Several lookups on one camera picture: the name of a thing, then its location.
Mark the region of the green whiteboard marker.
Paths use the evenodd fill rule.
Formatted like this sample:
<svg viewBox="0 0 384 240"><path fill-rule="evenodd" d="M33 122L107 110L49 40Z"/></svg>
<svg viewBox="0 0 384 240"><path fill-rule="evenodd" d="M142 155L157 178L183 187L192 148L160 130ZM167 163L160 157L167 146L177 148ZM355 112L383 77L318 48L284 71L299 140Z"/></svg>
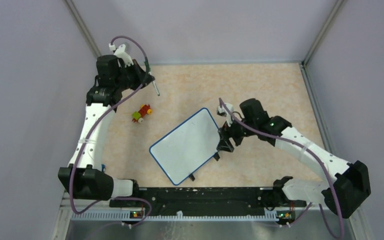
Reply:
<svg viewBox="0 0 384 240"><path fill-rule="evenodd" d="M152 84L152 86L153 86L153 88L155 90L156 95L158 97L160 97L161 93L160 93L159 88L157 86L156 79L155 79L155 77L151 73L151 67L150 67L149 60L148 60L147 57L145 57L144 63L145 63L145 67L146 67L146 73L152 78L151 80L149 80L149 83Z"/></svg>

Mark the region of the blue-framed whiteboard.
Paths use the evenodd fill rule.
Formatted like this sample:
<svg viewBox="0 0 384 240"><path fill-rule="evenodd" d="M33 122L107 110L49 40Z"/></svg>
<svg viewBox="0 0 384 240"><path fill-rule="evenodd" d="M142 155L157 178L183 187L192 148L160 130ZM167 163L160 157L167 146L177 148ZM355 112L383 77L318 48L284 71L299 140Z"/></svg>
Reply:
<svg viewBox="0 0 384 240"><path fill-rule="evenodd" d="M220 142L218 125L201 108L149 147L149 153L169 181L178 186L212 159Z"/></svg>

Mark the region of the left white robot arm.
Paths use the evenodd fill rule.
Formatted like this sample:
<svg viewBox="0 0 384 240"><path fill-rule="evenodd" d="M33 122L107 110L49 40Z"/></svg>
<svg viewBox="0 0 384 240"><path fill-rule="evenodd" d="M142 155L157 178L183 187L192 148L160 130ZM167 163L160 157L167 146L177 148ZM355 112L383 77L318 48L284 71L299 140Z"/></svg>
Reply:
<svg viewBox="0 0 384 240"><path fill-rule="evenodd" d="M58 171L58 179L73 199L106 201L121 197L129 207L140 202L134 179L117 179L102 169L102 155L110 123L121 102L128 98L123 91L137 93L155 78L150 74L148 60L145 69L134 59L128 65L115 55L103 55L96 60L97 75L86 94L85 118L77 147L67 167Z"/></svg>

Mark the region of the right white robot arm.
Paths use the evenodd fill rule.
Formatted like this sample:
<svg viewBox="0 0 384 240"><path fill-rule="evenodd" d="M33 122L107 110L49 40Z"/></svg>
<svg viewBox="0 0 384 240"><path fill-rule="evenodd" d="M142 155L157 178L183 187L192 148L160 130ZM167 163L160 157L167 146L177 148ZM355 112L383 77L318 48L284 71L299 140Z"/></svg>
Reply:
<svg viewBox="0 0 384 240"><path fill-rule="evenodd" d="M327 206L334 214L348 219L371 195L369 170L357 160L351 163L335 156L301 134L285 118L269 116L255 98L243 101L239 119L233 106L219 100L216 113L225 118L218 129L218 150L233 152L244 138L256 136L259 140L285 151L317 174L321 181L299 180L285 176L273 183L273 200L279 206L291 201Z"/></svg>

